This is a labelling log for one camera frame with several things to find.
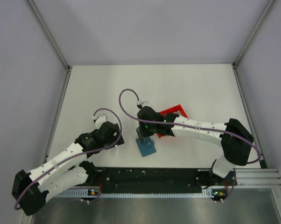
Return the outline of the blue leather card holder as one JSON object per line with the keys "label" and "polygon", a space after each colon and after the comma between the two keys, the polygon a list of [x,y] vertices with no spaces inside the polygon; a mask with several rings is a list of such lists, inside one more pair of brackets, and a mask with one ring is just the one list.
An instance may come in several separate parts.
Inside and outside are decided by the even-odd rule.
{"label": "blue leather card holder", "polygon": [[150,137],[145,137],[143,143],[141,143],[140,138],[137,138],[136,143],[142,157],[156,153],[155,143]]}

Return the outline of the red plastic bin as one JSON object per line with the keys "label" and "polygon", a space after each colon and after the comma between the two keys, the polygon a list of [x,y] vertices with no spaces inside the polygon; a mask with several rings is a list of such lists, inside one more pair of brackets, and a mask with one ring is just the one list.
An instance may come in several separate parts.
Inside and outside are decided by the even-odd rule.
{"label": "red plastic bin", "polygon": [[156,121],[163,121],[164,122],[164,116],[168,113],[174,113],[176,115],[188,118],[188,116],[187,116],[186,112],[184,111],[183,107],[179,104],[179,105],[173,106],[171,108],[168,108],[166,110],[157,112],[156,115],[155,115]]}

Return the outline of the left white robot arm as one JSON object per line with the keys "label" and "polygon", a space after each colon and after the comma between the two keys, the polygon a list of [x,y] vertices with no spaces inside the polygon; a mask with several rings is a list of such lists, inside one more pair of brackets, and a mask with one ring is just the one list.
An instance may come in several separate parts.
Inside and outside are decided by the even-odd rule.
{"label": "left white robot arm", "polygon": [[88,159],[122,143],[122,123],[107,121],[105,115],[94,122],[96,128],[92,132],[79,135],[60,154],[35,169],[21,170],[15,175],[12,187],[15,210],[31,216],[64,190],[96,182],[97,169]]}

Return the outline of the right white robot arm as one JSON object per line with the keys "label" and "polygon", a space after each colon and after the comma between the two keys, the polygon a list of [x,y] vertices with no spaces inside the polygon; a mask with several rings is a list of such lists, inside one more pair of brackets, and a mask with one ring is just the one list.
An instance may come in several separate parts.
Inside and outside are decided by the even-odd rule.
{"label": "right white robot arm", "polygon": [[226,123],[208,123],[191,120],[176,113],[161,115],[149,106],[137,113],[142,137],[161,136],[191,137],[222,147],[222,155],[214,161],[209,171],[209,180],[221,184],[228,173],[237,166],[248,164],[253,136],[237,120]]}

